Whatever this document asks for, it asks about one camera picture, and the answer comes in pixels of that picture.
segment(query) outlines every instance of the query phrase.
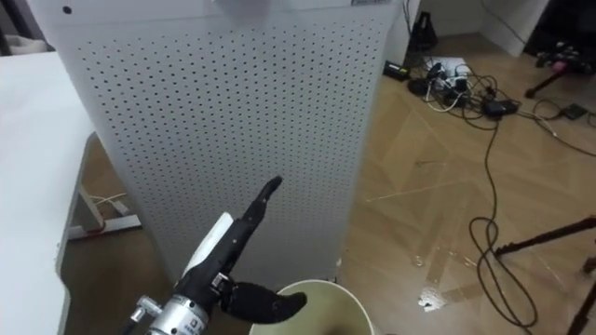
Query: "electrical wire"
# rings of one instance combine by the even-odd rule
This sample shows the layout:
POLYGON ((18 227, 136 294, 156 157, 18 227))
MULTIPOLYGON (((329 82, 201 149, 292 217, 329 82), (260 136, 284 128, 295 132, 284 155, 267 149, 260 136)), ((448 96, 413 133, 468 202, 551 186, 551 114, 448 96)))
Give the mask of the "electrical wire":
MULTIPOLYGON (((468 67, 468 69, 470 70, 470 74, 468 75, 468 82, 469 82, 469 80, 473 80, 473 79, 476 79, 476 82, 468 87, 467 94, 469 95, 469 97, 468 97, 467 105, 470 105, 472 102, 475 102, 476 105, 472 106, 472 108, 470 108, 470 109, 467 109, 466 106, 464 106, 463 108, 461 108, 461 114, 455 114, 453 112, 453 108, 450 108, 451 106, 446 108, 446 110, 448 110, 447 111, 448 114, 463 119, 471 127, 474 127, 481 131, 492 131, 493 132, 493 135, 488 143, 488 146, 486 148, 486 152, 484 155, 484 169, 485 169, 486 176, 490 183, 492 194, 493 194, 492 212, 489 217, 485 217, 485 216, 475 217, 468 224, 468 230, 469 230, 469 234, 472 239, 472 242, 474 243, 474 246, 481 254, 478 259, 478 262, 477 262, 477 268, 476 268, 477 276, 478 276, 478 280, 481 284, 482 290, 484 291, 484 294, 486 295, 486 297, 488 298, 490 304, 494 307, 494 309, 505 320, 507 320, 511 325, 521 328, 526 333, 531 334, 531 331, 529 328, 532 327, 533 325, 535 325, 538 321, 538 311, 535 306, 535 302, 532 299, 532 297, 530 296, 530 293, 523 286, 522 282, 494 254, 494 244, 497 241, 498 233, 499 233, 499 227, 496 222, 496 213, 497 213, 497 209, 498 209, 498 197, 497 197, 497 192, 496 192, 496 185, 494 184, 494 179, 491 174, 490 167, 489 167, 489 157, 490 157, 490 153, 494 146, 494 141, 496 139, 496 135, 498 133, 500 120, 492 120, 492 121, 494 121, 494 124, 492 126, 487 126, 487 127, 479 126, 479 125, 475 124, 474 122, 472 122, 473 120, 482 119, 485 116, 480 111, 480 106, 483 101, 485 101, 486 99, 494 100, 494 99, 496 99, 496 95, 498 95, 498 94, 502 94, 507 99, 509 99, 509 97, 507 96, 507 94, 505 94, 505 92, 498 89, 498 83, 493 76, 478 75, 478 74, 476 74, 476 72, 474 72, 473 69, 471 69, 469 67, 468 67), (480 100, 477 100, 478 98, 473 96, 474 89, 478 86, 482 87, 483 91, 486 92, 486 95, 480 96, 480 100), (487 97, 487 95, 489 95, 488 92, 493 92, 490 97, 487 97), (469 114, 467 114, 467 111, 475 112, 477 115, 469 115, 469 114), (484 238, 486 240, 486 245, 487 245, 486 248, 481 247, 481 244, 479 243, 479 238, 474 234, 474 229, 473 229, 474 226, 481 224, 481 223, 485 224, 484 238), (529 305, 531 306, 531 310, 532 310, 532 318, 529 321, 526 321, 526 322, 521 321, 521 319, 518 317, 518 315, 515 313, 515 311, 511 307, 511 304, 508 301, 508 298, 505 296, 505 293, 503 292, 501 282, 499 281, 500 279, 498 279, 495 274, 495 268, 490 263, 489 259, 495 259, 495 261, 498 263, 499 267, 505 271, 505 273, 508 275, 508 277, 515 283, 515 285, 518 287, 518 289, 526 297, 527 301, 529 302, 529 305), (486 267, 488 269, 488 273, 490 275, 489 278, 485 279, 484 275, 482 274, 481 269, 483 267, 486 267), (494 285, 497 288, 498 294, 491 293, 488 290, 487 285, 486 285, 486 280, 492 280, 494 282, 494 285), (502 305, 505 306, 505 309, 503 307, 500 307, 499 304, 497 304, 497 300, 502 302, 502 305)), ((431 85, 429 86, 429 89, 427 92, 427 98, 428 98, 428 95, 430 94, 430 90, 431 90, 431 85)), ((512 100, 512 101, 514 101, 514 103, 517 102, 517 103, 519 103, 519 105, 521 105, 521 103, 519 101, 515 101, 515 100, 512 100)), ((534 120, 544 119, 544 117, 542 117, 542 116, 539 116, 539 115, 535 116, 535 113, 522 112, 521 114, 525 114, 525 116, 527 116, 527 117, 532 117, 534 120)))
POLYGON ((95 202, 95 206, 97 206, 97 205, 103 204, 104 202, 109 202, 110 204, 113 205, 114 204, 113 200, 115 200, 115 199, 117 199, 119 197, 125 196, 125 195, 128 195, 128 194, 125 194, 125 193, 123 193, 123 194, 116 194, 116 195, 111 195, 111 196, 108 196, 108 197, 90 195, 89 197, 92 198, 92 199, 100 200, 100 201, 95 202))
POLYGON ((548 122, 548 121, 550 121, 550 120, 557 120, 557 119, 559 119, 559 118, 561 118, 561 117, 562 117, 561 109, 562 109, 562 108, 561 108, 561 106, 559 106, 559 105, 558 105, 558 104, 556 104, 555 102, 553 102, 553 101, 551 101, 551 100, 546 100, 546 99, 543 99, 543 100, 539 100, 539 101, 538 101, 538 102, 537 102, 537 103, 534 105, 534 108, 532 109, 532 112, 531 112, 531 113, 527 113, 527 112, 525 112, 525 111, 521 111, 521 114, 520 114, 520 113, 518 113, 518 115, 519 115, 519 116, 522 116, 522 117, 525 117, 525 118, 529 118, 529 119, 532 119, 532 120, 534 120, 534 122, 535 122, 535 123, 536 123, 536 124, 537 124, 537 125, 538 125, 540 128, 542 128, 544 131, 546 131, 548 134, 550 134, 550 135, 552 136, 552 138, 553 138, 553 139, 555 139, 555 140, 556 140, 557 142, 559 142, 560 144, 562 144, 562 145, 566 146, 567 148, 569 148, 569 149, 571 149, 571 150, 574 150, 574 151, 576 151, 576 152, 578 152, 578 153, 580 153, 580 154, 585 154, 585 155, 587 155, 587 156, 590 156, 590 157, 596 157, 596 154, 595 154, 595 153, 593 153, 593 152, 590 152, 590 151, 588 151, 588 150, 585 150, 585 149, 582 149, 582 148, 580 148, 580 147, 578 147, 578 146, 576 146, 576 145, 574 145, 574 144, 572 144, 572 143, 570 143, 570 142, 568 142, 568 141, 565 141, 565 140, 563 140, 563 139, 562 139, 562 138, 559 136, 559 134, 557 134, 557 132, 555 132, 555 130, 554 130, 554 129, 553 129, 551 126, 550 126, 550 124, 549 124, 549 122, 548 122), (546 103, 549 103, 549 104, 551 104, 551 105, 553 105, 553 106, 557 107, 557 108, 559 109, 559 112, 558 112, 556 115, 552 115, 552 116, 542 116, 542 115, 539 115, 539 114, 537 113, 537 108, 538 108, 538 105, 539 105, 540 103, 544 103, 544 102, 546 102, 546 103))
POLYGON ((493 18, 495 18, 496 20, 498 20, 499 22, 503 23, 503 25, 509 29, 509 31, 515 36, 515 38, 517 38, 520 42, 522 42, 524 45, 528 44, 528 42, 523 39, 518 32, 515 31, 515 29, 513 29, 513 27, 511 27, 509 25, 509 23, 507 23, 505 20, 503 20, 501 17, 499 17, 498 15, 496 15, 492 9, 490 9, 485 3, 484 0, 480 0, 482 8, 484 8, 484 10, 486 10, 486 12, 488 12, 489 14, 491 14, 491 16, 493 18))
POLYGON ((530 331, 529 328, 538 322, 538 310, 536 308, 535 302, 532 299, 532 297, 530 296, 530 293, 528 292, 528 290, 522 284, 522 282, 507 268, 507 266, 498 257, 496 257, 496 255, 494 253, 494 244, 496 243, 496 240, 498 239, 498 235, 499 235, 499 227, 498 227, 498 224, 496 223, 498 197, 497 197, 497 192, 496 192, 496 185, 494 184, 493 175, 491 174, 491 170, 489 167, 489 157, 491 154, 491 150, 493 149, 493 146, 494 146, 494 140, 496 139, 498 129, 499 129, 499 122, 496 122, 493 128, 487 129, 488 131, 493 132, 493 136, 491 137, 491 139, 486 147, 486 152, 484 154, 484 170, 486 172, 488 181, 491 185, 491 192, 493 194, 493 209, 491 211, 491 216, 490 217, 479 216, 479 217, 472 219, 468 224, 468 231, 469 231, 470 237, 472 238, 472 242, 474 243, 474 246, 476 247, 478 252, 481 254, 478 259, 477 266, 476 266, 476 275, 478 276, 478 279, 481 284, 482 290, 484 291, 484 294, 486 295, 486 297, 488 298, 489 302, 494 307, 494 309, 505 320, 507 320, 511 325, 523 329, 527 334, 531 334, 532 332, 530 331), (486 248, 481 247, 481 245, 479 243, 479 239, 474 234, 474 229, 473 229, 474 225, 479 224, 479 223, 485 223, 484 237, 486 239, 486 244, 487 244, 486 248), (515 285, 518 287, 518 289, 521 291, 521 293, 523 293, 523 295, 529 302, 531 310, 532 310, 532 317, 531 317, 530 321, 522 322, 520 320, 520 318, 516 315, 516 313, 513 311, 513 309, 511 308, 511 305, 509 304, 509 301, 508 301, 507 297, 505 296, 503 289, 501 288, 499 279, 497 279, 496 274, 494 273, 494 268, 489 261, 489 256, 492 256, 492 258, 500 265, 500 268, 503 269, 505 271, 505 273, 509 276, 509 278, 511 278, 513 280, 515 285), (507 312, 505 312, 501 307, 499 307, 497 305, 493 294, 491 294, 489 292, 488 288, 486 287, 486 283, 485 283, 485 280, 484 280, 484 277, 483 277, 482 271, 481 271, 481 267, 483 264, 486 265, 486 268, 489 270, 490 277, 492 278, 494 285, 496 286, 500 301, 505 305, 507 312))

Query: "power adapter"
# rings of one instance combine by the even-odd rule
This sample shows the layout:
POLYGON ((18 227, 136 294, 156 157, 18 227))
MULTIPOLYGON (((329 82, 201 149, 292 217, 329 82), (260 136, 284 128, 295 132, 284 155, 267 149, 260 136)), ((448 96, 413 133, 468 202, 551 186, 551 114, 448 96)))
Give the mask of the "power adapter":
POLYGON ((482 113, 493 120, 500 120, 504 115, 517 113, 519 109, 520 106, 511 100, 484 100, 481 104, 482 113))
POLYGON ((410 69, 400 66, 389 60, 385 61, 385 68, 383 74, 400 82, 410 79, 410 69))

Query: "charger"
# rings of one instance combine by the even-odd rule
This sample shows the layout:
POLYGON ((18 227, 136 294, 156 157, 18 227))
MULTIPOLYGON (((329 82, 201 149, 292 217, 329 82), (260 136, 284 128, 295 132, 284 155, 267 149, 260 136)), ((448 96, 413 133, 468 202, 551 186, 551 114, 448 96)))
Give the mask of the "charger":
POLYGON ((493 120, 500 120, 504 115, 515 114, 519 109, 520 105, 512 100, 483 100, 481 104, 482 113, 493 120))

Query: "white cable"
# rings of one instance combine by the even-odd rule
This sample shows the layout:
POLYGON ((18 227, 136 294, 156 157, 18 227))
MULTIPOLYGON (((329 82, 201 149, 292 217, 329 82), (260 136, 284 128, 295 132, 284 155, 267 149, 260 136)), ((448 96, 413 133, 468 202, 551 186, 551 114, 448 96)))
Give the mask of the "white cable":
POLYGON ((452 110, 452 109, 455 107, 455 105, 456 105, 456 104, 457 104, 457 102, 459 101, 459 98, 461 98, 461 97, 462 97, 462 95, 464 95, 464 93, 459 93, 459 95, 457 96, 457 98, 455 98, 455 101, 454 101, 454 103, 452 103, 452 104, 451 104, 451 106, 449 106, 449 107, 447 107, 447 108, 445 108, 445 109, 439 109, 439 108, 437 108, 437 107, 435 107, 435 106, 431 105, 431 104, 430 104, 430 102, 427 102, 427 105, 428 105, 428 107, 430 107, 430 109, 432 109, 432 110, 433 110, 433 111, 435 111, 435 112, 439 112, 439 113, 446 113, 446 112, 449 112, 449 111, 451 111, 451 110, 452 110))
POLYGON ((546 128, 549 130, 549 131, 550 131, 550 134, 551 134, 553 137, 558 137, 558 136, 559 136, 559 135, 557 134, 557 132, 556 132, 556 131, 555 131, 555 130, 554 130, 554 129, 553 129, 551 126, 550 126, 550 123, 549 123, 549 121, 547 121, 547 120, 546 120, 544 117, 542 117, 542 116, 540 116, 540 115, 538 115, 538 114, 533 114, 533 113, 529 113, 529 112, 522 111, 522 110, 519 110, 519 111, 518 111, 518 114, 521 114, 521 115, 525 115, 525 116, 531 117, 531 118, 533 118, 534 120, 537 120, 538 122, 542 123, 542 124, 543 124, 543 125, 544 125, 544 126, 545 126, 545 127, 546 127, 546 128))
POLYGON ((116 195, 112 195, 112 196, 108 196, 108 197, 103 197, 103 196, 96 196, 96 195, 90 195, 90 198, 93 199, 99 199, 100 201, 96 202, 95 205, 99 205, 99 204, 103 204, 104 202, 109 202, 110 204, 114 204, 114 202, 112 200, 117 199, 119 197, 125 196, 127 194, 123 193, 123 194, 116 194, 116 195))
MULTIPOLYGON (((433 81, 431 81, 430 83, 428 83, 427 95, 425 96, 425 102, 427 103, 428 107, 430 107, 430 109, 431 109, 431 110, 433 110, 433 111, 435 111, 435 112, 439 112, 439 113, 447 113, 447 112, 451 111, 451 110, 452 110, 452 109, 455 107, 455 105, 457 104, 457 102, 459 101, 459 99, 460 99, 460 98, 461 98, 461 97, 464 95, 464 93, 466 93, 466 92, 459 93, 459 94, 457 95, 457 98, 455 98, 455 100, 454 100, 454 103, 452 103, 452 105, 451 105, 451 106, 449 106, 449 107, 447 107, 447 108, 445 108, 445 109, 439 109, 439 108, 437 108, 437 107, 435 107, 435 106, 431 105, 431 104, 430 104, 430 100, 428 99, 428 98, 430 97, 430 89, 432 88, 432 86, 433 86, 433 84, 434 84, 435 80, 437 80, 437 79, 434 79, 433 81)), ((451 86, 451 85, 450 85, 448 82, 446 82, 446 81, 442 81, 442 83, 443 83, 444 85, 448 85, 449 87, 451 86)))

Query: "black stand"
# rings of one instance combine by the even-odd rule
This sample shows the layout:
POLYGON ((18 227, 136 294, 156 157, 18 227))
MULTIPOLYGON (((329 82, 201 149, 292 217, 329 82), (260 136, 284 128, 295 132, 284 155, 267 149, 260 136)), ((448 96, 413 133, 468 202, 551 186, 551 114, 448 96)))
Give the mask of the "black stand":
MULTIPOLYGON (((548 241, 552 241, 561 237, 566 237, 568 235, 579 233, 592 228, 596 228, 596 217, 590 217, 580 222, 572 223, 562 228, 555 229, 544 234, 540 234, 534 238, 530 238, 527 241, 523 241, 520 243, 509 243, 503 247, 497 248, 494 254, 497 257, 500 257, 510 252, 515 252, 523 248, 528 248, 538 244, 547 243, 548 241)), ((588 274, 594 269, 596 269, 596 258, 589 258, 584 264, 582 270, 584 271, 584 273, 588 274)), ((579 309, 579 312, 577 312, 576 316, 574 317, 574 321, 567 330, 567 335, 579 335, 581 333, 584 327, 588 324, 588 313, 595 302, 596 283, 594 283, 594 286, 592 286, 592 289, 589 291, 588 297, 586 297, 584 303, 579 309)))
POLYGON ((553 74, 552 76, 550 76, 549 78, 547 78, 545 81, 543 81, 542 83, 536 85, 534 88, 530 88, 527 91, 525 91, 524 96, 528 99, 532 99, 535 95, 536 92, 541 90, 544 87, 547 87, 548 85, 552 84, 554 81, 556 81, 557 79, 561 78, 562 76, 566 75, 569 71, 567 70, 567 68, 569 68, 569 66, 565 67, 563 70, 553 74))

